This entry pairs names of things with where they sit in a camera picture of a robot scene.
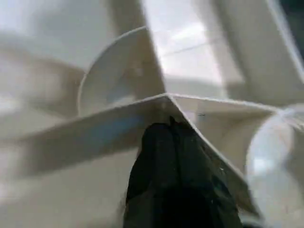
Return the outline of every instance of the black plastic part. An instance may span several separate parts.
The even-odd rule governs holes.
[[[242,228],[235,202],[189,126],[156,123],[130,174],[125,228]]]

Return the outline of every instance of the white plastic surface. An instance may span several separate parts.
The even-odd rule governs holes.
[[[269,118],[251,141],[247,180],[254,203],[272,225],[303,227],[303,148],[303,104]]]
[[[140,27],[116,39],[93,63],[79,88],[78,110],[88,115],[164,92],[148,31]]]

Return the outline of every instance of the white plastic structure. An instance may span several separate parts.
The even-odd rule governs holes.
[[[271,225],[304,224],[303,148],[303,104],[268,118],[249,145],[247,181],[255,205]]]

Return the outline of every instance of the black object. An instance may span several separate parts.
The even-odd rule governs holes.
[[[173,118],[146,129],[130,174],[125,228],[242,228],[237,212],[193,129]]]

